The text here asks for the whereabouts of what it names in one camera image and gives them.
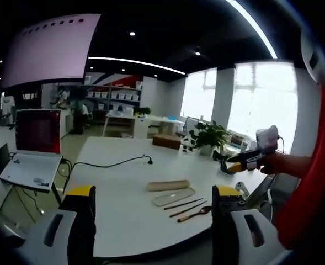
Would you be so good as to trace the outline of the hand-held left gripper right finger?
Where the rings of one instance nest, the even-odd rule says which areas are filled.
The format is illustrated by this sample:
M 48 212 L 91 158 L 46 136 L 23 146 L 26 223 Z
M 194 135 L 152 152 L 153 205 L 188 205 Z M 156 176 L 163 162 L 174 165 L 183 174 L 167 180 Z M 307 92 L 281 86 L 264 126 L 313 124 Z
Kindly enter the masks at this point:
M 274 225 L 247 207 L 228 186 L 212 187 L 212 264 L 274 264 L 279 241 Z

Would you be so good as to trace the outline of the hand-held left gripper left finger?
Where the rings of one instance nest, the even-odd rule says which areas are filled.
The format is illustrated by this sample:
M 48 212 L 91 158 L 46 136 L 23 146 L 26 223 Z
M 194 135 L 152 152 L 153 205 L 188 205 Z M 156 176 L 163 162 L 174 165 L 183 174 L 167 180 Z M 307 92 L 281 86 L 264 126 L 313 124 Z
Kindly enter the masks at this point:
M 94 264 L 96 187 L 71 189 L 59 208 L 39 220 L 26 238 L 29 264 Z

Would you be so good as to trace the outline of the person's right hand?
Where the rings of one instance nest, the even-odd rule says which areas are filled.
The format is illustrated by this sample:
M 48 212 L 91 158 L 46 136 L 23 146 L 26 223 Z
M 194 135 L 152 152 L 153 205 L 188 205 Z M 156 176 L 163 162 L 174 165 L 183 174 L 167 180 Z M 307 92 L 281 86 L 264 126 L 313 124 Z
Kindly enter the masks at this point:
M 281 170 L 281 155 L 274 153 L 264 156 L 259 161 L 258 169 L 264 174 L 278 174 Z

